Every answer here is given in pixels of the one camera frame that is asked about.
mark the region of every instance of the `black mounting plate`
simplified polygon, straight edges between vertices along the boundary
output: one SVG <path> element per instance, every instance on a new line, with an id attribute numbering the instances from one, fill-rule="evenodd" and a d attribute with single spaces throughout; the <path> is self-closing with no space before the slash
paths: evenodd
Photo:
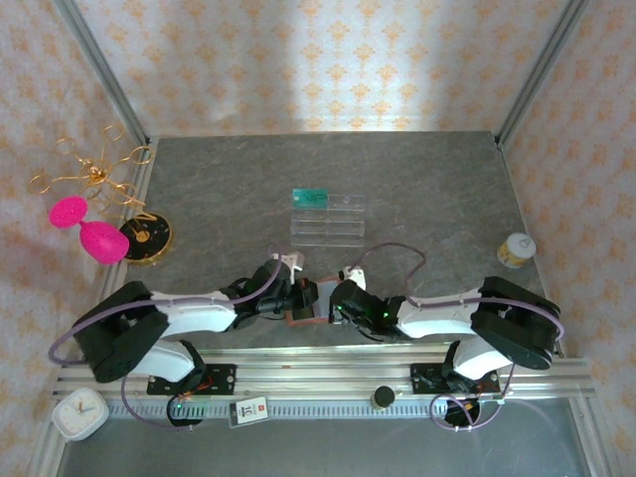
<path id="1" fill-rule="evenodd" d="M 441 375 L 441 363 L 414 363 L 410 365 L 410 383 L 414 395 L 445 395 L 456 393 Z M 470 388 L 473 395 L 500 394 L 499 376 L 493 371 L 485 374 Z"/>
<path id="2" fill-rule="evenodd" d="M 197 396 L 232 396 L 237 383 L 237 365 L 206 365 L 201 383 L 212 379 L 212 385 L 197 391 Z M 178 383 L 171 383 L 163 378 L 148 380 L 146 392 L 150 396 L 174 396 L 180 392 Z"/>

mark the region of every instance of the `pink sponge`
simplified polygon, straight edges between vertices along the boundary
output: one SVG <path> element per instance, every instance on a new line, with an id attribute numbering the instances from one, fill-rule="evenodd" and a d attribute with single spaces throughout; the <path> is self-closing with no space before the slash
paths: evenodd
<path id="1" fill-rule="evenodd" d="M 128 238 L 106 222 L 84 222 L 88 202 L 84 197 L 71 196 L 57 202 L 49 213 L 49 222 L 58 229 L 79 225 L 79 241 L 84 250 L 99 263 L 111 265 L 128 253 Z"/>

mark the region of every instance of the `transparent container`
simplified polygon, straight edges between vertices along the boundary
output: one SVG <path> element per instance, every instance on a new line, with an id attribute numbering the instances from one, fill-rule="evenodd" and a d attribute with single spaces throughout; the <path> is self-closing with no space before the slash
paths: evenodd
<path id="1" fill-rule="evenodd" d="M 291 209 L 291 244 L 364 246 L 367 197 L 329 194 L 327 207 Z"/>

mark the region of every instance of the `floral wallpaper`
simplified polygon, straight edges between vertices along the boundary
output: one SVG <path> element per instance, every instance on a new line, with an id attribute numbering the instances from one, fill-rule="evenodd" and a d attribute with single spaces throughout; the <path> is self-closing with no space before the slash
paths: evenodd
<path id="1" fill-rule="evenodd" d="M 496 131 L 566 0 L 79 0 L 152 135 Z"/>
<path id="2" fill-rule="evenodd" d="M 74 187 L 27 194 L 36 173 L 69 174 L 58 138 L 90 155 L 119 121 L 75 38 L 50 0 L 0 1 L 0 475 L 22 476 L 43 422 L 56 368 L 50 344 L 92 305 L 104 268 L 78 231 L 51 227 L 47 209 Z M 134 147 L 123 138 L 113 154 Z"/>
<path id="3" fill-rule="evenodd" d="M 592 2 L 506 150 L 537 261 L 636 466 L 636 3 Z"/>

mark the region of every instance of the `white clock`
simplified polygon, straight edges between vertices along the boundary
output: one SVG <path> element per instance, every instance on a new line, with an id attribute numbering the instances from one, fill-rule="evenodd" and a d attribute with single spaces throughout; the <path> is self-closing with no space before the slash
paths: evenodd
<path id="1" fill-rule="evenodd" d="M 80 388 L 53 410 L 53 423 L 68 440 L 89 437 L 108 419 L 108 406 L 98 393 Z"/>

